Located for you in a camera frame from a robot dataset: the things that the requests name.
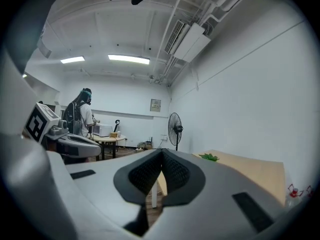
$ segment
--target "backpack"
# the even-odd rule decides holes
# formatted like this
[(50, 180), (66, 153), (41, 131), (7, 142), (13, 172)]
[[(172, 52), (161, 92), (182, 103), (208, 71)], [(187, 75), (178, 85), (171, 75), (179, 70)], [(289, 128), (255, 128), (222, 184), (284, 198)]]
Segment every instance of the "backpack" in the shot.
[(67, 127), (69, 128), (69, 133), (80, 135), (82, 128), (82, 117), (80, 113), (80, 108), (87, 104), (82, 101), (79, 105), (76, 102), (71, 102), (63, 112), (62, 120), (66, 120)]

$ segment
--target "round table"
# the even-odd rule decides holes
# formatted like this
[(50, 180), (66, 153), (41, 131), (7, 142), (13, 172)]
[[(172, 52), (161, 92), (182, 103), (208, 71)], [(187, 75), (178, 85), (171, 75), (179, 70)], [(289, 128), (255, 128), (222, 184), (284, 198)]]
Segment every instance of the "round table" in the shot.
[(123, 141), (126, 136), (121, 135), (119, 138), (117, 137), (100, 137), (98, 135), (92, 134), (88, 136), (88, 139), (95, 141), (96, 143), (101, 143), (102, 145), (102, 160), (105, 160), (105, 144), (112, 143), (112, 159), (116, 158), (116, 143), (119, 141)]

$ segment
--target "white shirt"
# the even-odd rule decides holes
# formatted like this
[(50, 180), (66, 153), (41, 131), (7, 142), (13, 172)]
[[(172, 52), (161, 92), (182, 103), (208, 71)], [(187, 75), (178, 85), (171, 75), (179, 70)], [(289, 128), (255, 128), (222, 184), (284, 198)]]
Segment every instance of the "white shirt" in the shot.
[(80, 114), (81, 114), (81, 124), (82, 128), (79, 133), (80, 136), (87, 137), (88, 135), (88, 128), (87, 125), (92, 125), (94, 122), (92, 121), (92, 111), (88, 104), (84, 104), (80, 107)]

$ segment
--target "air vent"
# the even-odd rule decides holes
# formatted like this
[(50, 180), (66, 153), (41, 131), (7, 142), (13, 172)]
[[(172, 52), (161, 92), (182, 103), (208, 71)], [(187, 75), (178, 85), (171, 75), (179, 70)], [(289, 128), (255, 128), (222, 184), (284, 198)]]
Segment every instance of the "air vent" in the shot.
[(172, 33), (168, 39), (168, 42), (165, 46), (164, 51), (167, 54), (172, 54), (171, 49), (174, 46), (175, 42), (177, 41), (177, 38), (179, 36), (179, 34), (181, 33), (182, 29), (184, 28), (184, 26), (187, 25), (186, 23), (182, 22), (181, 20), (178, 20), (172, 30)]

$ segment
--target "green object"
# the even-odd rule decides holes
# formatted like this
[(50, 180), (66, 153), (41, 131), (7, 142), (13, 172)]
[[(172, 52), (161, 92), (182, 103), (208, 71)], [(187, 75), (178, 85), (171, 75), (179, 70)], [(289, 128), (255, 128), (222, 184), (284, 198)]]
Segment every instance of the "green object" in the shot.
[(200, 157), (202, 157), (203, 159), (214, 161), (214, 162), (219, 160), (219, 158), (216, 155), (213, 156), (212, 154), (206, 154), (206, 153), (201, 154)]

